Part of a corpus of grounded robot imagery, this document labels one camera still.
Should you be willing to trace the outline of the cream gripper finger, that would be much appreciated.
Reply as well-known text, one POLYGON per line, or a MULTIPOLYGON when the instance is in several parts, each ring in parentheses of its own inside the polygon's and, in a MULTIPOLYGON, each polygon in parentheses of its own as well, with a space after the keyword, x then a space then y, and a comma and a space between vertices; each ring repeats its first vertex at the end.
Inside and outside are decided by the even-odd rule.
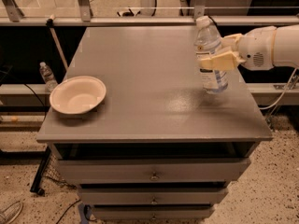
POLYGON ((230 71, 244 62, 239 52, 231 47, 219 49, 213 54, 201 55, 198 58, 199 66, 206 70, 230 71))
POLYGON ((242 34, 233 34, 233 35, 224 36, 221 39, 221 45, 224 48, 230 47, 232 50, 238 50, 238 43, 242 36, 243 36, 242 34))

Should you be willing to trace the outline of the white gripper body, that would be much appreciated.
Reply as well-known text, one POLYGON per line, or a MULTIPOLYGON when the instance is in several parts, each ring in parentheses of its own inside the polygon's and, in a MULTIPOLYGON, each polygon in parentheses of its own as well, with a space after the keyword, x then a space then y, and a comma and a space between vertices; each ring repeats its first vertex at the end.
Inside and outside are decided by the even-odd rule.
POLYGON ((276 30, 275 26, 256 28, 239 38, 238 52, 244 60, 243 67, 250 71, 264 71, 274 67, 272 48, 276 30))

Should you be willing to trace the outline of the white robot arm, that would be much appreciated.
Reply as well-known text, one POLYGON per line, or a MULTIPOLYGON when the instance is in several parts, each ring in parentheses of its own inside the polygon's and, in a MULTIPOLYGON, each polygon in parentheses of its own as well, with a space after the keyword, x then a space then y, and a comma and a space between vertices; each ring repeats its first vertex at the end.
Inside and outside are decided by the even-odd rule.
POLYGON ((229 71, 242 65, 250 71, 274 67, 299 68, 299 25, 256 28, 248 33, 227 35, 214 54, 198 59, 207 70, 229 71))

